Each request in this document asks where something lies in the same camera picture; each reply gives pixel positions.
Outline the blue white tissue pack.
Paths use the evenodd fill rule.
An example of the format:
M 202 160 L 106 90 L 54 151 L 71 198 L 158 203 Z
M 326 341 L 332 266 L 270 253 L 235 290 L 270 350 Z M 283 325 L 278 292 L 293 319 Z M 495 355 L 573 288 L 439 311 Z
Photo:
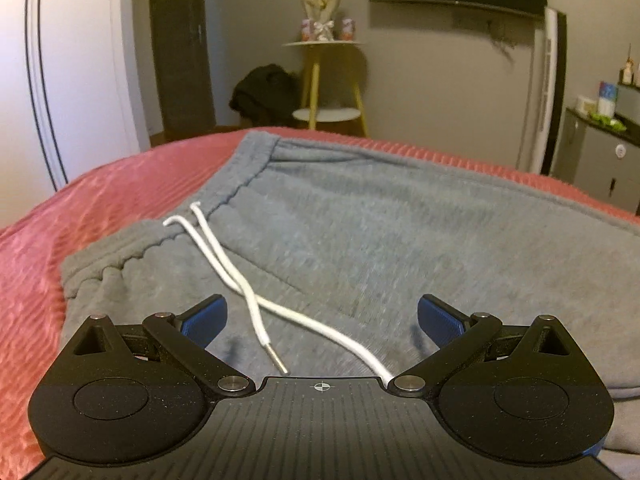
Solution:
M 607 118 L 613 118 L 616 110 L 618 88 L 617 84 L 601 81 L 597 102 L 597 113 Z

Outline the white wardrobe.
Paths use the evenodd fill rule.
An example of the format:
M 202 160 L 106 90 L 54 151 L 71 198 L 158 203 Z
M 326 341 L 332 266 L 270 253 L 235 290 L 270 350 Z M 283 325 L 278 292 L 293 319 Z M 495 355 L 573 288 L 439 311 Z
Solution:
M 1 223 L 150 147 L 134 0 L 1 0 Z

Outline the pink can left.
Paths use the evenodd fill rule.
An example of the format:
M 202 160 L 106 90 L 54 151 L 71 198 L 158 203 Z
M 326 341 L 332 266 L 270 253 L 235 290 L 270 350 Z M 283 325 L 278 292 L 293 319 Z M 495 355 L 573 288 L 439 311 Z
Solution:
M 305 18 L 300 25 L 300 40 L 308 42 L 314 40 L 314 22 Z

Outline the grey sweatpants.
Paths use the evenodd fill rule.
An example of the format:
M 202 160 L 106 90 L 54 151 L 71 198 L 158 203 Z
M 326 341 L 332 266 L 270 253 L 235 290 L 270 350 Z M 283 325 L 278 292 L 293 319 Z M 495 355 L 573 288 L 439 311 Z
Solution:
M 245 301 L 186 232 L 199 204 L 256 294 L 358 341 L 392 373 L 434 350 L 416 322 L 425 294 L 509 324 L 557 316 L 615 400 L 605 463 L 638 477 L 636 222 L 442 162 L 266 132 L 228 159 L 203 139 L 126 159 L 93 195 L 134 223 L 64 261 L 64 338 L 94 312 L 135 323 L 221 294 L 229 322 L 213 352 L 255 379 L 272 374 Z

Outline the red ribbed bedspread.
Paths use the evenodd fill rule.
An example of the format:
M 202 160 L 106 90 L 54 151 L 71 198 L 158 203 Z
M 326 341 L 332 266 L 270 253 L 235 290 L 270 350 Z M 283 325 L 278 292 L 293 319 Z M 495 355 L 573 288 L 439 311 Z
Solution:
M 222 159 L 252 132 L 204 136 Z M 538 191 L 568 198 L 617 218 L 639 222 L 631 214 L 585 196 L 558 180 L 476 162 L 414 146 L 384 141 L 349 139 L 329 133 L 302 133 L 273 128 L 266 133 L 288 138 L 357 145 L 360 148 L 427 162 L 442 162 L 459 169 L 525 184 Z M 94 197 L 98 177 L 106 167 L 91 170 L 29 214 L 1 232 L 1 474 L 18 479 L 41 460 L 27 420 L 32 390 L 68 338 L 62 335 L 67 302 L 62 286 L 64 261 L 96 242 L 134 223 L 133 214 L 120 214 Z

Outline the dark wooden door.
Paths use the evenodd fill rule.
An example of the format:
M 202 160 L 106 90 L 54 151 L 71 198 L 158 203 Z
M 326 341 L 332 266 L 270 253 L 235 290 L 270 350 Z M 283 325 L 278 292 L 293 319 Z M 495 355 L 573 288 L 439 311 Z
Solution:
M 164 136 L 175 142 L 216 126 L 205 0 L 150 0 L 152 48 Z

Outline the round yellow-legged side table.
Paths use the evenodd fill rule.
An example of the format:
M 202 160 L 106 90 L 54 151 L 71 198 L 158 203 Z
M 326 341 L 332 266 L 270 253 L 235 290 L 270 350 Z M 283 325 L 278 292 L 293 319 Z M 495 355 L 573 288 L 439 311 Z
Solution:
M 352 136 L 370 136 L 358 76 L 362 43 L 357 40 L 292 41 L 303 60 L 299 106 L 292 118 L 308 130 L 337 125 Z

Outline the pink can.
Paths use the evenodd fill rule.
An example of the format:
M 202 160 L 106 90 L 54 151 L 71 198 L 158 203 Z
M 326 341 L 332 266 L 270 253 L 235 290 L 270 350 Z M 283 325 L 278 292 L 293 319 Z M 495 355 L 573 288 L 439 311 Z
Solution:
M 308 42 L 314 40 L 314 22 L 305 18 L 300 25 L 300 40 Z
M 352 18 L 343 18 L 340 30 L 342 41 L 354 41 L 356 37 L 356 24 Z

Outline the grey dresser cabinet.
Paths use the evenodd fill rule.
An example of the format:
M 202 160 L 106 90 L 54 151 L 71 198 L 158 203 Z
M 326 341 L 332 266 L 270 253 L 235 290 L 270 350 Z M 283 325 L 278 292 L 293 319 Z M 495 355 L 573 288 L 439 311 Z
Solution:
M 568 108 L 551 175 L 638 216 L 639 127 L 626 126 L 611 131 Z

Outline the black bag on floor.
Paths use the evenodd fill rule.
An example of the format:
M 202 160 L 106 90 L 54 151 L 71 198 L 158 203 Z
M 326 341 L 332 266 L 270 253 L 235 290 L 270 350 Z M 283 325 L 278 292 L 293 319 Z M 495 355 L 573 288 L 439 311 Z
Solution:
M 297 77 L 269 64 L 254 68 L 236 84 L 229 106 L 253 126 L 291 127 L 298 100 Z

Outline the pink can right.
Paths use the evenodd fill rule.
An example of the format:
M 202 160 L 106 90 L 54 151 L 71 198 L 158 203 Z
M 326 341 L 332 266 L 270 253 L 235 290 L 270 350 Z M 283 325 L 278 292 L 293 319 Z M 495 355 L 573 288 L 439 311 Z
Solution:
M 354 41 L 356 37 L 356 24 L 352 18 L 343 18 L 340 30 L 342 41 Z

